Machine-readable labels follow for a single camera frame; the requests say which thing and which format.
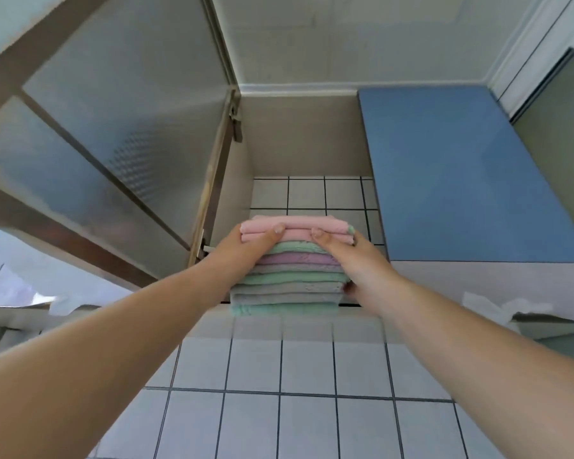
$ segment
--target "white door frame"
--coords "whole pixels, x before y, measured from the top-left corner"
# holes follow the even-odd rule
[[[525,104],[539,84],[561,60],[569,48],[574,48],[574,0],[569,0],[552,28],[543,36],[520,71],[504,91],[494,91],[509,117]]]

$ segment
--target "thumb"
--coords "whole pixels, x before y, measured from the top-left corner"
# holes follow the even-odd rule
[[[247,253],[251,255],[253,261],[257,261],[283,238],[284,233],[284,224],[276,224],[257,240],[247,243]]]
[[[335,257],[338,260],[338,262],[342,263],[342,261],[346,260],[347,255],[352,250],[352,246],[349,246],[335,239],[326,231],[314,228],[312,229],[311,233],[314,242],[317,243],[319,246],[321,246],[333,257]]]

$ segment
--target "folded cloth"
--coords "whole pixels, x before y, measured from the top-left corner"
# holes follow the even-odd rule
[[[317,227],[331,234],[353,235],[355,231],[348,223],[332,216],[276,216],[256,217],[240,225],[241,234],[257,234],[268,231],[276,224],[284,224],[286,229],[311,230]]]
[[[258,238],[262,237],[265,234],[266,234],[265,232],[260,232],[256,234],[242,234],[242,243],[252,242],[253,240],[257,240]],[[346,243],[347,245],[352,245],[353,243],[355,243],[353,235],[344,235],[344,234],[331,234],[331,235],[338,241]],[[293,242],[293,241],[303,241],[303,242],[313,241],[312,237],[310,236],[310,230],[287,229],[283,234],[283,237],[279,240],[279,242]]]
[[[342,293],[277,293],[268,295],[231,294],[230,301],[236,306],[259,306],[281,303],[340,303]]]
[[[281,253],[274,256],[283,256],[283,254],[298,254],[298,253]],[[342,267],[333,264],[268,264],[255,266],[252,268],[250,274],[255,273],[270,273],[270,272],[344,272]]]
[[[289,282],[271,283],[265,285],[235,285],[232,287],[231,293],[237,295],[267,295],[277,293],[342,293],[343,287],[344,283],[339,281]]]
[[[339,281],[346,283],[349,278],[337,272],[273,272],[258,275],[247,275],[238,282],[239,285],[270,285],[273,283]]]
[[[339,266],[340,263],[327,253],[298,253],[287,252],[278,254],[267,254],[257,261],[259,266],[267,264],[327,264],[329,266]]]
[[[328,254],[321,246],[311,242],[283,242],[277,243],[272,247],[267,254],[288,253],[294,251],[296,253],[321,253]]]
[[[234,305],[230,306],[232,316],[261,316],[268,314],[314,314],[326,315],[337,314],[338,303],[279,303],[279,304],[257,304]]]

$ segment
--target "person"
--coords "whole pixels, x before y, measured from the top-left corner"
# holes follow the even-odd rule
[[[194,267],[0,354],[0,458],[84,458],[283,232],[243,244],[236,226]],[[574,458],[574,360],[401,277],[357,232],[312,234],[507,458]]]

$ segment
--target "forearm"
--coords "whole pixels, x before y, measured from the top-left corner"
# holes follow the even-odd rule
[[[394,273],[376,295],[412,352],[507,457],[574,457],[573,360]]]
[[[218,303],[209,275],[188,269],[0,355],[0,457],[85,457]]]

